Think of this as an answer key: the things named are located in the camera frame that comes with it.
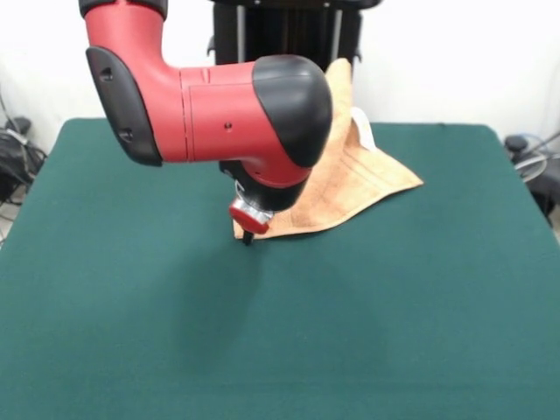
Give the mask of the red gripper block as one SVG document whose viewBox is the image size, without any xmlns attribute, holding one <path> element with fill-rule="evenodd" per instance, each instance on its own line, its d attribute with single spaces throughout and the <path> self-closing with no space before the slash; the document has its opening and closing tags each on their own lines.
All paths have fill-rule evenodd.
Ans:
<svg viewBox="0 0 560 420">
<path fill-rule="evenodd" d="M 231 218 L 244 230 L 242 243 L 250 246 L 254 235 L 264 235 L 269 230 L 270 213 L 256 210 L 252 207 L 230 206 Z"/>
</svg>

